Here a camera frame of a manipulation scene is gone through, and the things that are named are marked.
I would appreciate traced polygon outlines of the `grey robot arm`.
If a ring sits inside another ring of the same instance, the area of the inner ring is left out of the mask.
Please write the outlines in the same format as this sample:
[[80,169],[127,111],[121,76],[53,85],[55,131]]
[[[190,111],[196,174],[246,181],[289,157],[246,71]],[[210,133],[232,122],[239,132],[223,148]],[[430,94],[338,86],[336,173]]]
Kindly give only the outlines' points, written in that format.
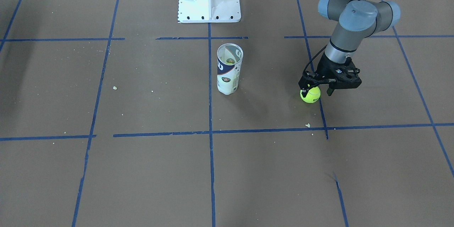
[[314,72],[304,68],[298,83],[300,97],[315,103],[321,95],[320,85],[327,85],[330,96],[335,90],[356,89],[362,80],[352,56],[363,39],[393,27],[401,17],[395,2],[369,0],[319,0],[318,12],[337,25],[329,42],[317,54],[321,56]]

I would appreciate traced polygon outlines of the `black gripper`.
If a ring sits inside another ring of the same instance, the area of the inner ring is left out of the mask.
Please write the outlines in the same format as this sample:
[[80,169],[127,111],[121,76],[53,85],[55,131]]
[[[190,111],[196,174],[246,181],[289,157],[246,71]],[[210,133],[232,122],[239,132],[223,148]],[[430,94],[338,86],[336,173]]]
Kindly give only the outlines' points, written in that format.
[[359,77],[358,69],[350,56],[347,56],[344,63],[331,61],[323,54],[318,62],[315,72],[303,71],[298,82],[301,98],[312,98],[311,89],[318,85],[327,84],[327,95],[331,96],[338,89],[358,88],[362,80]]

